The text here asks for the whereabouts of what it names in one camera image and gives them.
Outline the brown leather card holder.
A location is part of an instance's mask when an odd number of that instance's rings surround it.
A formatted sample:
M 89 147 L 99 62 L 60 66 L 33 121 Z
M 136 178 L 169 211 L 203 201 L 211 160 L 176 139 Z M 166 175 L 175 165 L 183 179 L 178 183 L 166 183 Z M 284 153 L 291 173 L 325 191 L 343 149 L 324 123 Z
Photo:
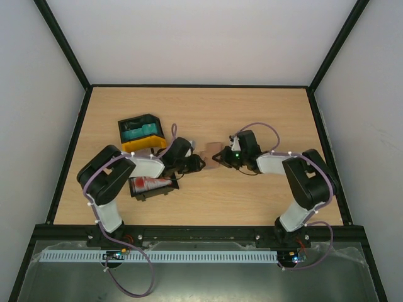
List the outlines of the brown leather card holder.
M 204 169 L 216 169 L 220 166 L 218 162 L 213 160 L 213 156 L 222 149 L 222 142 L 209 142 L 205 145 L 204 150 L 200 152 L 200 157 L 205 162 Z

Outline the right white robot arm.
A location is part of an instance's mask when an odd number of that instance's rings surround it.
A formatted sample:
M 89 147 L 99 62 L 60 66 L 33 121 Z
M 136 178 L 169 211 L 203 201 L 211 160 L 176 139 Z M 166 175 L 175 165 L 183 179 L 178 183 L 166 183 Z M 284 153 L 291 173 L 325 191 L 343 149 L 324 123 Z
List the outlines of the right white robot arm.
M 299 153 L 262 151 L 251 130 L 230 137 L 230 145 L 212 156 L 212 160 L 230 169 L 246 167 L 259 174 L 279 174 L 287 178 L 293 201 L 275 220 L 274 234 L 281 246 L 289 246 L 298 231 L 321 208 L 327 206 L 339 189 L 334 174 L 316 149 Z

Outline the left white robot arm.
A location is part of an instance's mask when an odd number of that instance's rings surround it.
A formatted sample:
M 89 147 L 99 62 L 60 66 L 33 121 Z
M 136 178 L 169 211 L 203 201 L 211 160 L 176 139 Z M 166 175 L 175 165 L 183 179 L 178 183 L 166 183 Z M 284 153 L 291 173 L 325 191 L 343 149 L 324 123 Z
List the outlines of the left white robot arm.
M 107 233 L 113 233 L 123 225 L 116 197 L 130 178 L 160 179 L 175 173 L 200 172 L 206 163 L 193 151 L 192 143 L 182 137 L 175 138 L 156 154 L 126 153 L 114 145 L 107 145 L 76 177 L 93 209 L 96 223 Z

